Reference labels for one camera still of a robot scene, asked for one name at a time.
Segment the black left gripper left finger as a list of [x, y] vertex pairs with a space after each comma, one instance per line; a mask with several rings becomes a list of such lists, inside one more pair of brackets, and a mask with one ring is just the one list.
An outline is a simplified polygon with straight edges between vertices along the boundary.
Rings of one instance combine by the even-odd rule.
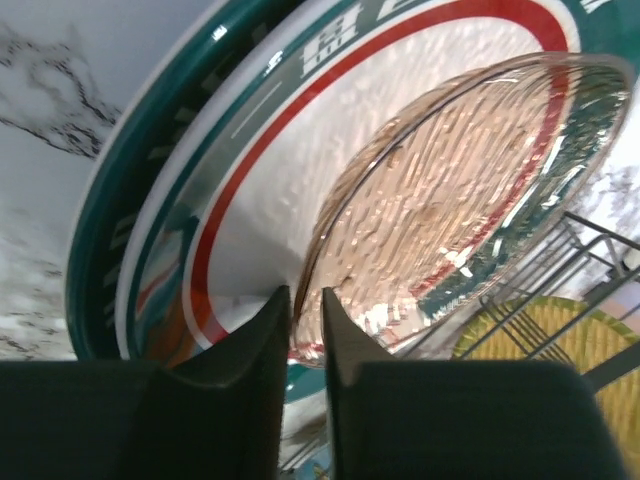
[[173, 367], [5, 361], [5, 479], [274, 479], [291, 326], [278, 288], [253, 319]]

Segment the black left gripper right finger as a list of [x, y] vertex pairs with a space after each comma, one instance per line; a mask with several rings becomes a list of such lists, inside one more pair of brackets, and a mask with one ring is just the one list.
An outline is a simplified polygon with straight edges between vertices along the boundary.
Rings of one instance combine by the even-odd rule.
[[335, 479], [624, 479], [590, 385], [547, 361], [406, 360], [322, 292]]

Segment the yellow woven bamboo plate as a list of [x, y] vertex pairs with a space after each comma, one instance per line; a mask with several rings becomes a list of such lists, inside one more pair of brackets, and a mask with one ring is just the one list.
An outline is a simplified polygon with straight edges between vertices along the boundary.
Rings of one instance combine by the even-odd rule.
[[[493, 304], [476, 315], [463, 330], [452, 356], [463, 356], [491, 328], [517, 307], [515, 300]], [[523, 359], [539, 344], [553, 336], [585, 304], [560, 297], [541, 297], [528, 304], [505, 327], [470, 354], [472, 359]], [[586, 373], [639, 342], [639, 335], [618, 319], [594, 310], [574, 324], [539, 357], [573, 366]], [[614, 380], [597, 393], [605, 419], [619, 442], [628, 449], [639, 448], [639, 371]]]

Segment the pink small plate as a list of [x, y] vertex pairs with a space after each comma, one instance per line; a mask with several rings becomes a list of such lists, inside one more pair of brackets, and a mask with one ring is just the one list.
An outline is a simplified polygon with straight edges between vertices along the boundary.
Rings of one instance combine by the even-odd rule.
[[324, 363], [321, 296], [401, 349], [512, 266], [611, 150], [633, 95], [611, 54], [538, 52], [467, 71], [403, 107], [317, 215], [291, 359]]

